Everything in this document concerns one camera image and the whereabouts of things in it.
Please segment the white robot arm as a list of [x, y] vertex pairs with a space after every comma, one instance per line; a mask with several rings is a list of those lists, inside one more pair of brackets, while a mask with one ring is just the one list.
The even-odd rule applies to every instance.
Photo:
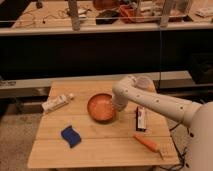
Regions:
[[112, 87], [112, 103], [118, 111], [129, 101], [142, 105], [189, 129], [184, 171], [213, 171], [213, 101], [194, 101], [146, 91], [136, 87], [139, 77], [128, 75]]

